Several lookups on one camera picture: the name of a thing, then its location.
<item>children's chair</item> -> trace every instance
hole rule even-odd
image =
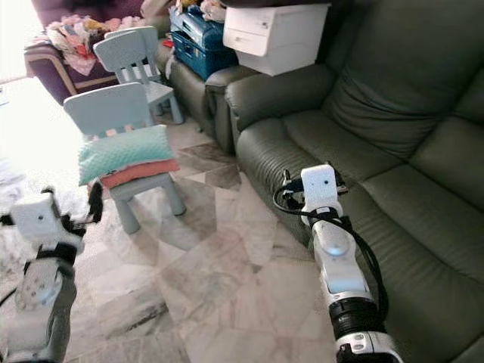
[[[158,70],[157,64],[154,60],[154,55],[158,50],[158,30],[154,26],[138,26],[134,28],[126,28],[109,32],[104,35],[105,39],[113,38],[114,36],[120,36],[129,32],[138,32],[143,38],[144,47],[146,48],[147,64],[143,65],[144,71],[150,81],[161,83],[161,73]],[[141,73],[138,66],[133,67],[137,82],[142,82]],[[125,79],[128,79],[128,71],[121,70]]]
[[[72,117],[84,135],[99,138],[107,137],[107,131],[123,133],[127,126],[142,128],[151,125],[150,110],[147,105],[144,87],[137,82],[114,85],[72,96],[64,101],[65,111]],[[163,187],[175,216],[180,216],[186,207],[178,195],[168,172],[147,178],[139,178],[110,189],[119,218],[126,233],[139,228],[128,201],[138,193],[156,187]]]
[[[112,36],[94,46],[94,52],[104,68],[114,72],[119,83],[137,81],[133,64],[136,64],[141,74],[141,83],[147,96],[150,109],[156,110],[164,101],[169,100],[174,123],[183,123],[182,113],[173,93],[173,88],[148,79],[144,71],[143,60],[147,58],[147,50],[140,32],[131,31]]]

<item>blue plastic box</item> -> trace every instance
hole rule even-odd
[[[238,63],[237,55],[230,49],[202,49],[192,42],[185,33],[173,32],[176,57],[198,74],[204,81],[217,70],[234,66]]]
[[[223,24],[205,21],[198,14],[177,15],[170,9],[175,55],[203,80],[227,67],[238,64],[237,55],[223,45]]]

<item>pink folded towel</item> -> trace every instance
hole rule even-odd
[[[131,180],[138,178],[146,178],[161,174],[163,172],[175,172],[180,170],[180,166],[175,159],[155,161],[152,163],[142,163],[134,166],[129,166],[126,169],[115,172],[112,175],[101,178],[101,183],[106,188],[114,188]]]

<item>marble floor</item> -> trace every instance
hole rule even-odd
[[[77,187],[72,121],[35,79],[7,87],[0,107],[0,213],[53,185],[63,211],[85,212]],[[166,363],[332,362],[332,329],[318,270],[257,197],[236,159],[193,120],[168,124],[188,211],[174,217],[161,188],[131,206],[141,230],[127,235],[112,200],[88,229],[76,260],[78,294],[66,361]],[[0,294],[21,279],[29,245],[0,229]],[[0,349],[14,319],[0,314]]]

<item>white plastic drawer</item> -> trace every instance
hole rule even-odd
[[[267,53],[267,42],[268,37],[266,36],[227,28],[224,30],[224,45],[236,51],[264,57]]]
[[[225,30],[240,30],[258,36],[268,36],[274,21],[274,8],[227,8]]]

